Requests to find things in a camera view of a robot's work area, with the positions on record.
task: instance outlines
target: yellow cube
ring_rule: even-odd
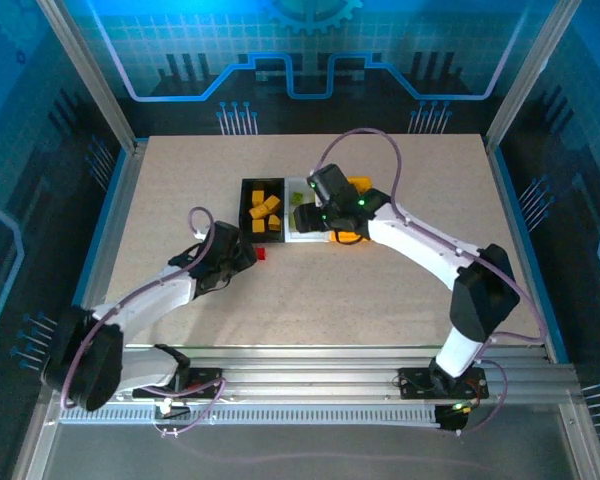
[[[269,215],[269,210],[267,209],[267,206],[263,203],[262,205],[258,205],[257,207],[253,207],[252,209],[250,209],[249,214],[254,220],[260,220],[261,218],[264,218],[267,215]]]
[[[251,222],[251,227],[253,230],[253,233],[264,233],[265,227],[264,227],[264,219],[260,219],[260,220],[253,220]]]
[[[264,203],[264,190],[254,190],[251,192],[251,204],[254,207]]]
[[[372,187],[371,177],[347,177],[347,181],[356,187],[358,195],[362,195]]]
[[[269,230],[272,232],[280,231],[280,219],[276,215],[269,216]]]
[[[269,198],[267,198],[267,201],[264,202],[264,205],[267,207],[267,211],[269,213],[276,213],[280,208],[280,205],[282,205],[282,202],[275,195],[271,195]]]

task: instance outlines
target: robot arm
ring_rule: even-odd
[[[86,410],[96,410],[118,391],[168,386],[177,392],[189,386],[189,359],[177,350],[155,345],[146,350],[123,352],[123,347],[170,311],[224,288],[235,274],[257,261],[253,246],[236,227],[215,222],[213,243],[205,257],[182,275],[170,275],[191,265],[207,242],[208,237],[173,257],[159,275],[136,289],[141,293],[98,331],[73,376],[69,398],[74,403]],[[165,277],[170,279],[149,287]],[[71,307],[64,313],[51,339],[49,356],[41,373],[43,383],[58,391],[62,389],[80,343],[104,315],[118,308],[118,304],[99,305],[92,310]]]
[[[469,252],[513,278],[506,252],[497,245],[480,249],[461,242],[413,217],[396,215],[390,197],[371,189],[359,195],[335,165],[327,165],[307,179],[317,202],[298,207],[298,231],[346,231],[392,248],[430,271],[452,291],[453,325],[442,349],[430,365],[431,382],[440,396],[449,396],[473,364],[484,342],[518,304],[518,295],[493,273],[471,261]],[[443,238],[456,251],[436,241]]]

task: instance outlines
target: glass panel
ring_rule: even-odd
[[[118,150],[36,3],[0,0],[0,478],[53,327],[25,316],[71,304]]]
[[[139,136],[485,132],[552,5],[69,2]]]
[[[501,149],[570,359],[599,384],[600,1],[582,3]]]

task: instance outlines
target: beige tabletop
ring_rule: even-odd
[[[192,206],[237,225],[243,178],[304,176],[334,137],[151,137],[107,299],[138,286],[195,243],[187,227]],[[480,137],[394,138],[404,157],[399,202],[459,239],[499,244],[522,281]],[[396,161],[386,140],[350,137],[328,160],[346,175],[371,176],[374,187],[390,191]],[[266,261],[237,275],[227,289],[171,312],[133,343],[440,345],[451,328],[446,287],[386,247],[293,243],[267,245],[266,251]],[[537,333],[524,304],[501,328]]]

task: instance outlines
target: gear logo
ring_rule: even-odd
[[[18,50],[33,40],[40,23],[35,0],[0,0],[0,30]]]
[[[351,20],[353,10],[360,7],[362,0],[263,0],[263,8],[281,27],[307,35],[340,28],[342,20]]]

